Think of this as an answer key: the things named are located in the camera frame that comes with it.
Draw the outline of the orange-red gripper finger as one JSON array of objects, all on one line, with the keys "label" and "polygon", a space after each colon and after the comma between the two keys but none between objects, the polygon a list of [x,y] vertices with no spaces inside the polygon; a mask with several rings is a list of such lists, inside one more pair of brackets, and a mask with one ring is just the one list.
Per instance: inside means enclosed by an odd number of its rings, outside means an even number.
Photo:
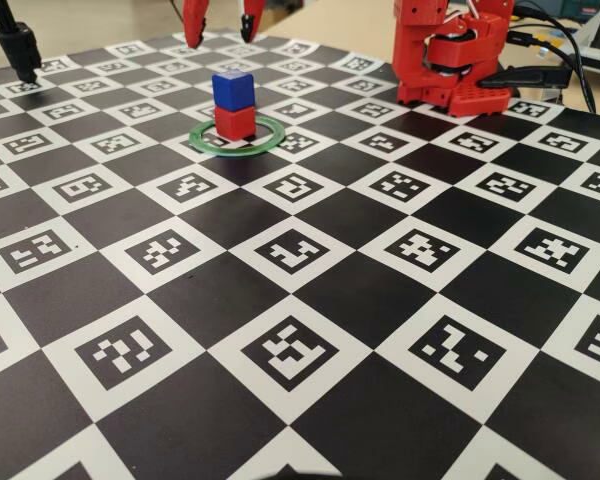
[{"label": "orange-red gripper finger", "polygon": [[203,41],[208,5],[208,0],[183,1],[183,28],[185,40],[190,48],[197,49]]},{"label": "orange-red gripper finger", "polygon": [[242,0],[240,33],[245,43],[251,43],[255,38],[265,5],[265,0]]}]

